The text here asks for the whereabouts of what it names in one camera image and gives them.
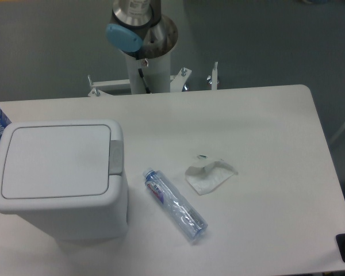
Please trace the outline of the silver robot arm blue cap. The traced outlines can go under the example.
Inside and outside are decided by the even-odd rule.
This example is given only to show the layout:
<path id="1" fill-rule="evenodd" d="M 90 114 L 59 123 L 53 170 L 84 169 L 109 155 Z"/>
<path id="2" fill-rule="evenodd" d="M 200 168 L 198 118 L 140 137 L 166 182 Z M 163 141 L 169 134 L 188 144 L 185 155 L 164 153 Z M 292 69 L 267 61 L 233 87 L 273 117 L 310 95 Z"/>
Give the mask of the silver robot arm blue cap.
<path id="1" fill-rule="evenodd" d="M 112 46 L 136 60 L 164 56 L 178 42 L 177 26 L 162 14 L 161 1 L 114 1 L 105 33 Z"/>

